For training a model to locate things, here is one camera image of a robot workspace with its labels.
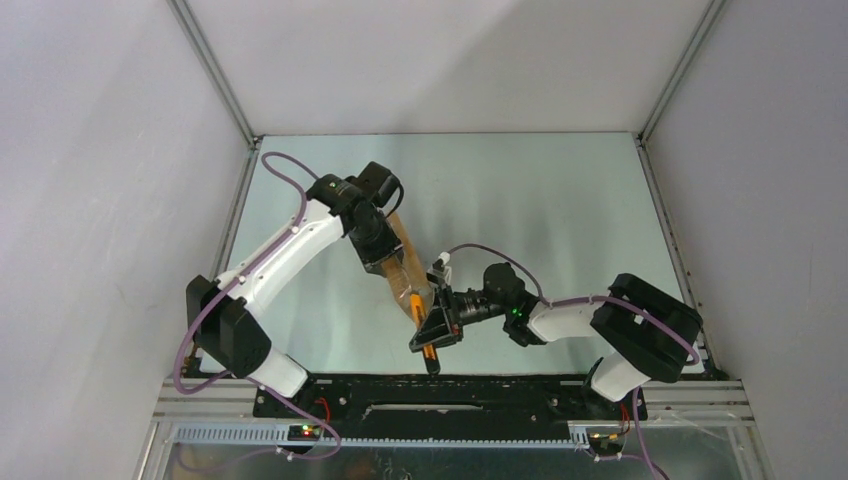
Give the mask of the brown cardboard express box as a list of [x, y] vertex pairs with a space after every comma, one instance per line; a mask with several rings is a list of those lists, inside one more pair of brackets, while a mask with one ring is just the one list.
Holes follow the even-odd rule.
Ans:
[[390, 214], [388, 223], [401, 241], [401, 250], [381, 267], [397, 305], [419, 327], [433, 304], [433, 289], [399, 215]]

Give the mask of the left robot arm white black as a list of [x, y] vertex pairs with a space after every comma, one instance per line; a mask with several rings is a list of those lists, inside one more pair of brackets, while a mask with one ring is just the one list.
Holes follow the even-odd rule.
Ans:
[[189, 340], [225, 373], [277, 392], [290, 415], [311, 412], [316, 390], [309, 372], [273, 345], [259, 319], [313, 258], [342, 238], [351, 241], [367, 273], [384, 276], [385, 263], [402, 259], [403, 246], [383, 209], [402, 192], [400, 180], [383, 170], [317, 179], [301, 193], [293, 218], [239, 267], [189, 282]]

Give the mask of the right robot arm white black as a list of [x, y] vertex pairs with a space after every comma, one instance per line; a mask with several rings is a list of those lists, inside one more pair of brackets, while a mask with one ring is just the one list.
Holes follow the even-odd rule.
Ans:
[[612, 352], [591, 368], [581, 392], [583, 408], [593, 417], [610, 416], [626, 395], [649, 381], [677, 382], [685, 367], [701, 361], [700, 315], [636, 275], [617, 275], [604, 294], [547, 303], [507, 262], [488, 266], [479, 290], [454, 290], [447, 271], [437, 262], [427, 275], [435, 300], [409, 342], [411, 351], [454, 345], [466, 326], [497, 317], [522, 347], [601, 338]]

